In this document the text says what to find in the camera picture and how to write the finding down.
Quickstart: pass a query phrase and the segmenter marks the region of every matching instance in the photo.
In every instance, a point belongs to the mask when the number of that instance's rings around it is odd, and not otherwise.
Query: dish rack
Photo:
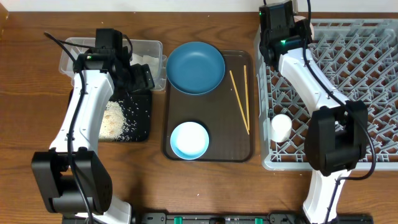
[[[376,148],[376,170],[398,170],[398,20],[312,19],[315,40],[308,48],[326,77],[351,100],[368,107],[368,131]],[[262,165],[268,170],[310,170],[304,140],[310,115],[290,83],[264,63],[254,40],[259,86]],[[286,114],[293,121],[290,139],[275,143],[270,120]],[[356,166],[369,170],[370,147]]]

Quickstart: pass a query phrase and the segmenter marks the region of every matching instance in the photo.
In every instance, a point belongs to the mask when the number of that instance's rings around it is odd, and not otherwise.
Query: wire
[[[130,57],[129,58],[131,58],[132,57],[132,43],[126,34],[123,34],[123,37],[126,38],[127,41],[129,42],[129,45],[130,45],[130,52],[129,52]]]
[[[95,47],[91,47],[91,46],[87,46],[87,45],[81,45],[81,44],[74,44],[71,42],[66,42],[60,39],[57,39],[59,42],[63,43],[63,44],[67,44],[67,45],[71,45],[71,46],[75,46],[75,47],[83,47],[83,48],[88,48],[88,49],[94,49]]]
[[[310,0],[307,0],[307,4],[308,4],[308,27],[310,27],[310,25],[311,25],[311,2],[310,2]],[[369,169],[369,172],[367,174],[365,174],[362,177],[339,177],[339,178],[336,179],[336,185],[335,185],[335,188],[333,190],[333,193],[332,193],[332,196],[331,196],[331,200],[330,200],[330,204],[329,204],[329,207],[327,208],[328,211],[326,212],[326,217],[325,217],[325,223],[328,223],[330,210],[331,210],[331,207],[333,206],[333,202],[334,202],[335,197],[336,197],[337,189],[338,189],[338,186],[340,185],[341,181],[342,180],[364,180],[364,179],[369,178],[373,174],[374,169],[376,168],[376,152],[374,150],[374,145],[373,145],[373,142],[372,142],[372,138],[371,138],[370,134],[368,133],[368,130],[364,127],[364,124],[362,124],[359,121],[358,117],[349,108],[347,108],[347,106],[343,102],[341,102],[341,100],[339,100],[333,94],[333,92],[331,92],[322,83],[322,81],[317,77],[315,72],[312,70],[312,68],[310,66],[310,63],[307,60],[307,54],[306,54],[307,41],[308,41],[308,33],[306,33],[305,40],[304,40],[304,43],[303,43],[303,59],[304,59],[305,65],[307,66],[308,70],[310,71],[310,73],[312,74],[314,79],[316,79],[316,81],[324,89],[324,91],[329,95],[329,97],[334,99],[341,107],[343,107],[344,110],[347,111],[347,113],[354,119],[354,122],[356,122],[359,125],[359,127],[362,129],[362,131],[365,132],[366,139],[368,140],[369,146],[371,148],[371,154],[372,154],[372,165],[371,165],[371,168]]]
[[[58,39],[56,39],[53,35],[49,34],[48,32],[44,32],[44,35],[46,37],[48,37],[49,39],[52,39],[56,44],[58,44],[62,48],[62,50],[64,50],[67,53],[67,55],[70,57],[70,59],[72,60],[73,63],[76,62],[76,59],[73,58],[72,54],[68,51],[68,49]],[[89,223],[90,224],[94,224],[94,219],[93,219],[93,214],[91,212],[90,204],[88,203],[88,199],[87,199],[86,193],[83,190],[83,187],[81,185],[79,176],[77,175],[76,167],[75,167],[76,164],[75,164],[75,161],[74,161],[73,156],[72,156],[73,129],[75,127],[76,119],[77,119],[77,116],[79,114],[80,106],[83,103],[83,99],[84,99],[84,96],[85,96],[85,93],[86,93],[85,78],[84,78],[81,70],[79,71],[79,76],[80,76],[80,80],[81,80],[80,97],[79,97],[78,103],[76,105],[75,112],[73,113],[72,120],[70,121],[69,132],[68,132],[68,136],[67,136],[68,137],[67,138],[68,162],[69,162],[69,165],[70,165],[70,169],[72,171],[72,176],[75,179],[75,182],[76,182],[76,185],[77,185],[78,190],[80,192],[80,195],[81,195],[81,197],[82,197],[82,199],[83,199],[83,201],[85,203],[85,207],[86,207],[86,212],[88,214]]]
[[[96,218],[94,218],[93,220],[94,220],[94,223],[97,223],[97,224],[106,224],[105,222],[99,221],[99,220],[96,219]],[[88,221],[89,221],[89,218],[87,217],[87,218],[85,219],[85,224],[88,224]]]

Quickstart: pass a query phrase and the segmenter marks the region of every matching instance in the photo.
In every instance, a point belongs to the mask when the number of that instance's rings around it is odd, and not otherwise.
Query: wooden chopstick
[[[242,108],[242,104],[241,104],[241,99],[239,99],[238,90],[236,89],[234,76],[232,75],[232,71],[231,70],[229,71],[229,74],[231,75],[232,84],[234,85],[236,98],[238,99],[239,108],[241,109],[241,114],[242,114],[242,118],[243,118],[243,122],[244,122],[244,127],[246,128],[246,131],[249,134],[249,128],[248,128],[248,124],[246,123],[246,118],[244,117],[243,108]]]
[[[246,116],[248,117],[248,130],[250,131],[250,119],[249,119],[249,95],[248,95],[248,75],[246,73],[246,66],[243,66],[244,69],[244,90],[246,94]]]

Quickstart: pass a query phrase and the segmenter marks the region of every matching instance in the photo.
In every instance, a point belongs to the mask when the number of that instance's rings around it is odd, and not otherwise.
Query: plastic container
[[[87,46],[95,46],[95,38],[90,37],[70,37],[66,40],[74,44],[82,44]],[[152,74],[154,79],[155,87],[152,90],[161,91],[164,90],[166,84],[166,74],[163,71],[166,56],[162,56],[163,45],[157,40],[130,40],[132,43],[132,52],[141,57],[151,56],[159,60],[159,67],[156,74]],[[123,40],[123,46],[129,46],[127,40]],[[70,45],[65,45],[65,47],[70,51],[70,53],[77,58],[80,53],[84,53],[87,49],[82,47],[74,47]],[[66,74],[69,77],[73,77],[75,74],[73,72],[73,62],[70,60],[65,52],[62,52],[59,70],[62,74]]]

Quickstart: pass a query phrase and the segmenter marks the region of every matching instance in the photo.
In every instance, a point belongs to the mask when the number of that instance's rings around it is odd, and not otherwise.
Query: wooden table
[[[314,17],[395,17],[397,14],[319,14]],[[132,39],[159,40],[164,54],[189,41],[254,55],[259,25],[252,13],[12,12],[0,41],[0,223],[60,223],[46,211],[30,169],[35,151],[46,151],[65,116],[70,78],[58,72],[61,49],[44,37],[94,37],[113,27]],[[244,164],[173,162],[160,151],[164,93],[154,95],[152,132],[145,143],[100,143],[99,157],[114,193],[140,212],[267,213],[299,211],[311,172],[271,172],[256,151]],[[398,172],[376,172],[347,182],[340,213],[370,213],[376,223],[395,223]]]

